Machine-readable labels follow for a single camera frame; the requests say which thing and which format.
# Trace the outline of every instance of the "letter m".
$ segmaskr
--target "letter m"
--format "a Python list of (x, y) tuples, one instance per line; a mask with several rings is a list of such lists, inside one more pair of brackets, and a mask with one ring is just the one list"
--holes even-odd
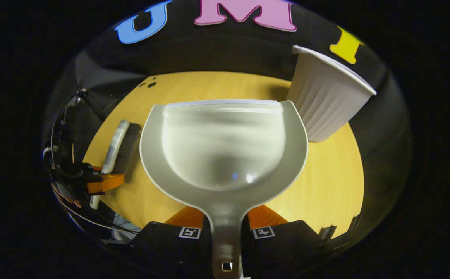
[(220, 14), (222, 6), (237, 22), (244, 22), (258, 7), (260, 15), (253, 21), (258, 25), (283, 31), (295, 32), (292, 24), (290, 6), (284, 0), (201, 0), (201, 15), (194, 20), (196, 25), (211, 25), (225, 22), (226, 16)]

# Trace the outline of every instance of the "wooden table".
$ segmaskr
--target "wooden table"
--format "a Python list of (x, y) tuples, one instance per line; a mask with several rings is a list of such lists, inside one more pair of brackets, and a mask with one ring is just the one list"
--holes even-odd
[[(193, 71), (149, 76), (112, 111), (93, 138), (84, 162), (102, 166), (113, 133), (122, 119), (144, 125), (154, 104), (209, 99), (283, 101), (290, 81), (236, 72)], [(165, 222), (185, 207), (161, 192), (135, 154), (126, 182), (101, 200), (139, 227)], [(337, 226), (333, 237), (347, 231), (363, 202), (364, 179), (359, 149), (349, 124), (327, 140), (309, 143), (301, 176), (284, 193), (266, 203), (287, 221), (304, 220), (313, 230)]]

